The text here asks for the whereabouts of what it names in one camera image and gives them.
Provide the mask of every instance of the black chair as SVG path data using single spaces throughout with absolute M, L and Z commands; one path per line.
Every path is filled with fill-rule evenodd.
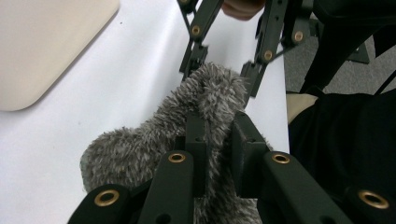
M 324 30 L 300 92 L 311 87 L 323 90 L 367 38 L 396 24 L 395 0 L 316 0 L 313 12 L 324 24 Z

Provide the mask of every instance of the beige cutting board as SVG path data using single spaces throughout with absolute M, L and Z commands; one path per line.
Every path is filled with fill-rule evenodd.
M 0 110 L 37 101 L 118 8 L 119 0 L 0 0 Z

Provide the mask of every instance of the white surface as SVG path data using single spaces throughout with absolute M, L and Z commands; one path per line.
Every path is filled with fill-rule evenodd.
M 257 19 L 220 12 L 206 60 L 240 71 L 253 58 Z M 121 0 L 118 15 L 48 94 L 0 112 L 0 223 L 66 223 L 86 195 L 83 151 L 99 134 L 152 116 L 180 83 L 187 42 L 176 1 Z M 247 113 L 276 150 L 288 149 L 282 59 L 267 68 Z
M 2 0 L 0 110 L 34 103 L 118 6 L 118 0 Z

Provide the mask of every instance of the hand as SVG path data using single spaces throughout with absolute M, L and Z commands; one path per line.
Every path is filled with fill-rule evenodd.
M 221 9 L 227 16 L 248 21 L 264 7 L 265 0 L 224 0 Z

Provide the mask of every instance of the fuzzy gray plush toy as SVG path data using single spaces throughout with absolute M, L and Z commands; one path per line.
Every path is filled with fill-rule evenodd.
M 236 196 L 227 164 L 226 139 L 235 113 L 244 110 L 245 93 L 238 74 L 213 63 L 203 65 L 139 128 L 103 133 L 91 143 L 81 158 L 85 189 L 110 183 L 133 189 L 151 179 L 176 136 L 185 135 L 187 114 L 197 111 L 212 154 L 206 195 L 194 199 L 194 223 L 262 223 L 256 201 Z

